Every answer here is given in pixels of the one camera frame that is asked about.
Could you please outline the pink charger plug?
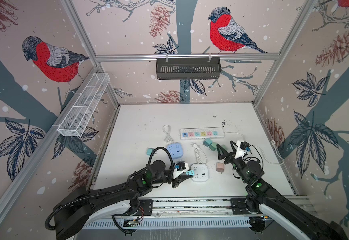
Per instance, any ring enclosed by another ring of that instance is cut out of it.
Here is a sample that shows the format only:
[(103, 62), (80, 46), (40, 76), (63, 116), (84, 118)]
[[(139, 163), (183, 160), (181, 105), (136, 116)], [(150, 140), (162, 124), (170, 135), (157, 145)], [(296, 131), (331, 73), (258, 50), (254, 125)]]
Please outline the pink charger plug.
[(216, 163), (216, 171), (219, 173), (219, 174), (222, 174), (224, 172), (224, 163)]

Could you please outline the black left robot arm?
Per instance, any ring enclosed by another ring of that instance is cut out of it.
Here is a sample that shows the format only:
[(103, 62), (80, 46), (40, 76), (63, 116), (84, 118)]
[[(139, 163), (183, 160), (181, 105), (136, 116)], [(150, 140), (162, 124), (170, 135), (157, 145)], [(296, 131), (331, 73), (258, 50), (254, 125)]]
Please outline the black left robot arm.
[(169, 166), (162, 160), (153, 161), (153, 155), (150, 155), (146, 166), (130, 174), (122, 184), (99, 190), (78, 187), (53, 208), (45, 220), (45, 228), (54, 231), (58, 240), (67, 240), (84, 227), (90, 216), (106, 207), (128, 201), (129, 207), (120, 215), (132, 215), (140, 208), (140, 197), (153, 189), (163, 184), (169, 184), (175, 189), (182, 182), (194, 177), (188, 164), (175, 164), (166, 148), (157, 147), (152, 153), (159, 150), (167, 154)]

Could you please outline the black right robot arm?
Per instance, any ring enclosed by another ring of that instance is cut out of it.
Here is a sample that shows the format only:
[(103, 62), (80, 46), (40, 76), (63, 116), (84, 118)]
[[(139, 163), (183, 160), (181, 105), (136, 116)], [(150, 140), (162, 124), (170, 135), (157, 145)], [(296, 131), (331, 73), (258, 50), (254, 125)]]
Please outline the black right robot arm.
[(253, 214), (262, 213), (291, 233), (298, 240), (347, 240), (343, 228), (335, 223), (327, 223), (298, 207), (280, 194), (262, 176), (263, 167), (260, 161), (243, 157), (251, 145), (242, 142), (239, 145), (230, 142), (232, 152), (226, 151), (217, 144), (218, 159), (224, 164), (231, 164), (234, 172), (242, 180), (247, 191), (246, 209)]

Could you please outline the dark teal charger plug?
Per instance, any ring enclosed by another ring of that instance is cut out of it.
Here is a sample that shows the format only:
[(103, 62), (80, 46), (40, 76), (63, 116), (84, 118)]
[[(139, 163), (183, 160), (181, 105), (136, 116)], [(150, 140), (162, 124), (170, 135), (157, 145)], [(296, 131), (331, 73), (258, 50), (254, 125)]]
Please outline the dark teal charger plug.
[(213, 143), (213, 141), (211, 139), (205, 139), (203, 141), (203, 145), (206, 147), (209, 147), (212, 143)]

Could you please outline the white square socket cube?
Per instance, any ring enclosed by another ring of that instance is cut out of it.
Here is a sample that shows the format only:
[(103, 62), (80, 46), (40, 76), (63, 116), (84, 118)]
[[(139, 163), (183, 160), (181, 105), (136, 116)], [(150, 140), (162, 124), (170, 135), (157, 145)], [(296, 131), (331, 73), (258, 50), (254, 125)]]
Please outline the white square socket cube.
[(192, 181), (196, 183), (204, 183), (209, 179), (208, 167), (205, 164), (193, 164), (190, 168), (194, 172)]

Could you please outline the blue square socket cube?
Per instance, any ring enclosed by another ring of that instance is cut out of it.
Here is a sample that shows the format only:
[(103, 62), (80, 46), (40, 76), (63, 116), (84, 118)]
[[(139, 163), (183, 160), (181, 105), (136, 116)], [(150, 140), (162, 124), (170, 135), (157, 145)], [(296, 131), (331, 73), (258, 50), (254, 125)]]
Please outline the blue square socket cube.
[(183, 157), (183, 148), (180, 143), (172, 143), (166, 146), (173, 160), (181, 159)]

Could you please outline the white multicolour power strip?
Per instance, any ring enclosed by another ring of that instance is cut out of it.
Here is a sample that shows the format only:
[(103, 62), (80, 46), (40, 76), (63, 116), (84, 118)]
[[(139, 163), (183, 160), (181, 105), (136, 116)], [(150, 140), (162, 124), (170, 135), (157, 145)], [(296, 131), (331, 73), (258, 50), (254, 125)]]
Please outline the white multicolour power strip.
[(180, 129), (181, 140), (203, 140), (224, 138), (222, 127)]

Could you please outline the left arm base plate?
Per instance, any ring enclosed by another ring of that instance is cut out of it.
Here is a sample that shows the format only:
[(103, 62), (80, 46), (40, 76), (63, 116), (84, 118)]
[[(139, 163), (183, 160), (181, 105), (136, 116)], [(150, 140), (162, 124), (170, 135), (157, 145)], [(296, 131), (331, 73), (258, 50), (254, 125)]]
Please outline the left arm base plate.
[(151, 216), (153, 210), (153, 200), (142, 199), (139, 200), (139, 205), (134, 211), (133, 216)]

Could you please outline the aluminium front rail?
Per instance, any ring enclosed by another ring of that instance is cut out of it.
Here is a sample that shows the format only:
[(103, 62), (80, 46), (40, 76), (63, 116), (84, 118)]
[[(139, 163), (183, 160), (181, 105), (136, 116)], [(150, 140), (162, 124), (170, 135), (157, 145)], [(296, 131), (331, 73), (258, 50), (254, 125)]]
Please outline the aluminium front rail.
[[(245, 197), (202, 197), (202, 198), (141, 198), (153, 200), (151, 216), (154, 218), (163, 217), (230, 217), (234, 216), (230, 209), (230, 199)], [(94, 212), (89, 217), (90, 221), (108, 219), (113, 214), (133, 213), (130, 210), (130, 201), (125, 200)]]

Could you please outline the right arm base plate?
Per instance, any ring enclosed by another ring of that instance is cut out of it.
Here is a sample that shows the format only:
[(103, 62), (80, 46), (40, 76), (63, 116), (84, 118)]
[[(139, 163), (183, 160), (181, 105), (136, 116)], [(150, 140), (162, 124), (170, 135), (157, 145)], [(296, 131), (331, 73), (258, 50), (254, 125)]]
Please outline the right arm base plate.
[(256, 215), (261, 214), (258, 203), (248, 198), (230, 199), (230, 209), (234, 215)]

